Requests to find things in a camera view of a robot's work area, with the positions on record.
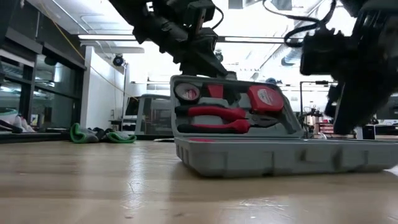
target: security camera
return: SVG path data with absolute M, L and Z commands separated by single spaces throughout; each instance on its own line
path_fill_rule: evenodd
M 120 66 L 122 66 L 123 64 L 124 64 L 123 55 L 117 54 L 117 55 L 115 56 L 115 58 L 113 59 L 113 65 L 114 65 L 114 66 L 117 66 L 117 67 L 120 67 Z
M 221 50 L 216 50 L 216 52 L 215 52 L 214 54 L 216 55 L 216 58 L 217 58 L 220 62 L 223 62 L 224 56 L 223 56 L 223 54 L 221 53 Z

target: white wall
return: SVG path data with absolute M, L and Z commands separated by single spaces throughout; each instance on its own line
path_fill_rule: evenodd
M 124 75 L 98 56 L 93 47 L 86 48 L 86 67 L 80 123 L 86 128 L 110 128 L 111 111 L 115 119 L 121 117 Z

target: robotic arm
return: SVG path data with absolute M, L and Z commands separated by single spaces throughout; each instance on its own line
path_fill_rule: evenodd
M 213 29 L 202 27 L 219 10 L 211 0 L 109 1 L 134 26 L 133 34 L 140 44 L 153 41 L 161 53 L 167 52 L 174 63 L 181 63 L 183 74 L 227 76 L 214 55 L 218 36 Z M 398 0 L 340 1 L 352 17 L 357 17 L 350 37 L 326 28 L 336 0 L 322 20 L 273 13 L 314 22 L 289 32 L 285 43 L 302 47 L 301 74 L 331 75 L 338 82 L 329 90 L 325 114 L 334 118 L 336 134 L 349 134 L 366 124 L 398 88 Z M 288 42 L 294 34 L 312 29 L 315 33 L 303 42 Z

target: red tool handle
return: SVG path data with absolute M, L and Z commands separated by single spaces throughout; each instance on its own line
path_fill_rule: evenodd
M 227 121 L 236 121 L 245 119 L 246 111 L 241 108 L 229 109 L 220 105 L 186 105 L 175 108 L 177 116 L 202 116 L 212 115 L 219 116 Z
M 181 133 L 206 134 L 245 134 L 251 125 L 247 120 L 236 120 L 229 124 L 180 124 L 177 130 Z

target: wooden table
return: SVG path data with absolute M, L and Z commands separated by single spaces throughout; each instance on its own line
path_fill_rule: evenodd
M 397 170 L 203 179 L 172 143 L 0 145 L 1 223 L 398 223 Z

